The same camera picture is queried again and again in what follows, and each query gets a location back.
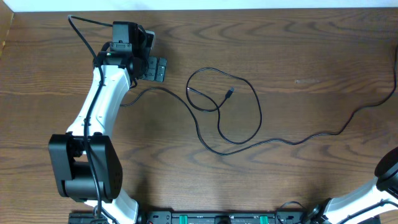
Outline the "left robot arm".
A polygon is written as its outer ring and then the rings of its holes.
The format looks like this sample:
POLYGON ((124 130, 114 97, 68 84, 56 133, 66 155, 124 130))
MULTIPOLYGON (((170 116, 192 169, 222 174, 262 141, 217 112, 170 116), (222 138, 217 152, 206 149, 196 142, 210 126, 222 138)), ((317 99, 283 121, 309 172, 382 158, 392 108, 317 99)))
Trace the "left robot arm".
POLYGON ((162 82, 167 61, 150 56, 155 33, 133 22, 114 21, 111 41, 93 56, 93 81, 64 134, 48 149, 58 193, 93 207, 81 223, 137 223, 138 203, 122 188, 123 168, 111 143, 124 95, 138 80, 162 82))

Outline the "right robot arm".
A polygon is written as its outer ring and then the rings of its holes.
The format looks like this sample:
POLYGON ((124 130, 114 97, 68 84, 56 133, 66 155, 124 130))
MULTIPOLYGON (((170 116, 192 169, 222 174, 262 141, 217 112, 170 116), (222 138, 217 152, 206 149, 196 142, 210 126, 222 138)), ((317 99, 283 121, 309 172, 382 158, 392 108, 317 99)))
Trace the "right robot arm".
POLYGON ((328 198, 304 218, 304 223, 361 223, 397 210, 397 149, 377 164, 374 177, 360 188, 337 198, 328 198))

